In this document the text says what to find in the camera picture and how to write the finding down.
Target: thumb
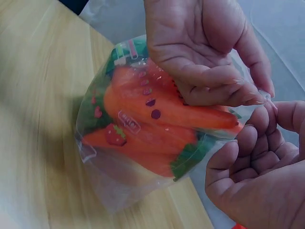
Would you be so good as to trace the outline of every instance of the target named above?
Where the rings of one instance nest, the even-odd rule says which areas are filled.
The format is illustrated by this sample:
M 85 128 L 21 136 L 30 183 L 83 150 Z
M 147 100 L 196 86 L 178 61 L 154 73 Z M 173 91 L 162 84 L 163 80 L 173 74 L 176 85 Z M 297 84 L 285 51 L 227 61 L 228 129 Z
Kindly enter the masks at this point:
M 299 161 L 305 160 L 305 102 L 275 102 L 278 124 L 299 134 Z
M 210 159 L 206 168 L 205 192 L 209 199 L 220 209 L 223 209 L 222 196 L 234 185 L 230 179 L 230 167 L 238 156 L 237 141 L 226 143 Z

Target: hand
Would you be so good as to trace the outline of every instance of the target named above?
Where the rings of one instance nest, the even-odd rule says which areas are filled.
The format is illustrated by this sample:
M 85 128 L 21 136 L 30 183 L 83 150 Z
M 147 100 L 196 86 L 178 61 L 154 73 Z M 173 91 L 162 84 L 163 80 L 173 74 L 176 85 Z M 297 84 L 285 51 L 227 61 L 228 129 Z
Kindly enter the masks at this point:
M 256 86 L 274 96 L 270 63 L 235 0 L 145 0 L 151 59 L 174 77 L 190 105 L 252 105 L 264 98 L 245 83 L 236 49 Z
M 207 165 L 210 200 L 248 229 L 305 225 L 305 102 L 257 108 L 248 125 Z M 279 124 L 299 134 L 300 149 L 285 142 Z

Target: plastic bag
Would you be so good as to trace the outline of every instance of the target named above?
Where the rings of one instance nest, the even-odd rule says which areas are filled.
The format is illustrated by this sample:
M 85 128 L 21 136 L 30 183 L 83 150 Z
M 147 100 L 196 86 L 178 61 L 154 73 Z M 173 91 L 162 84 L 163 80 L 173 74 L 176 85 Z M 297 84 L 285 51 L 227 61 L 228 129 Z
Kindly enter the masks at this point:
M 250 81 L 238 54 L 231 56 Z M 187 176 L 219 142 L 236 137 L 253 109 L 188 106 L 141 36 L 117 44 L 94 78 L 76 139 L 97 196 L 116 212 Z

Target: wood grain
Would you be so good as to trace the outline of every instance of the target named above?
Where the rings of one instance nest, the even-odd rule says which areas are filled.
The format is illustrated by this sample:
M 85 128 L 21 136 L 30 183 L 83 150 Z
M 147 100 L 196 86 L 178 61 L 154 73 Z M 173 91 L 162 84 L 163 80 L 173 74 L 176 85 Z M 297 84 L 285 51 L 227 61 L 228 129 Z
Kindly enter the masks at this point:
M 55 0 L 0 0 L 0 227 L 210 229 L 189 179 L 106 213 L 73 138 L 112 44 Z

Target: purple dot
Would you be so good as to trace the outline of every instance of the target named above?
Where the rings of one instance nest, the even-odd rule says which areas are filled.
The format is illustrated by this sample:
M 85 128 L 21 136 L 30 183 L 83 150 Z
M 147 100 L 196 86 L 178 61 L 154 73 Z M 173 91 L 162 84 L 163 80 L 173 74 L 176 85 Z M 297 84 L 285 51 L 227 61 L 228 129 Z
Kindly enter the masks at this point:
M 146 102 L 146 106 L 154 106 L 156 104 L 156 100 L 155 99 L 149 99 Z
M 153 119 L 159 119 L 161 117 L 161 111 L 155 109 L 152 111 L 151 117 Z

